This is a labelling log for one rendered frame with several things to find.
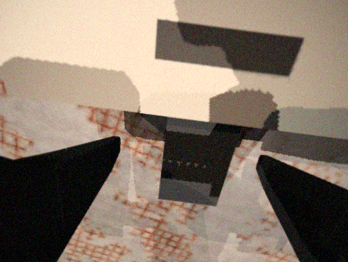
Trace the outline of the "black two-prong charger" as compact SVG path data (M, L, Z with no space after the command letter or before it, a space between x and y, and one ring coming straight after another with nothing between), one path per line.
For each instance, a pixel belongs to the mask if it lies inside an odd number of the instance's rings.
M216 206L241 129L168 116L158 199Z

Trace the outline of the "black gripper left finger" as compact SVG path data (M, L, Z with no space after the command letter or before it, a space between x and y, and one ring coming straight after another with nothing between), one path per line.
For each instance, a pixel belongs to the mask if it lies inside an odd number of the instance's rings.
M57 262L121 149L119 136L0 156L0 262Z

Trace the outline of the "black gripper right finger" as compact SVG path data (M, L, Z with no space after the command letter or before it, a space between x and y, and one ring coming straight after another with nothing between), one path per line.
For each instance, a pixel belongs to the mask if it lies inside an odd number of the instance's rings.
M348 262L348 189L267 155L256 170L299 262Z

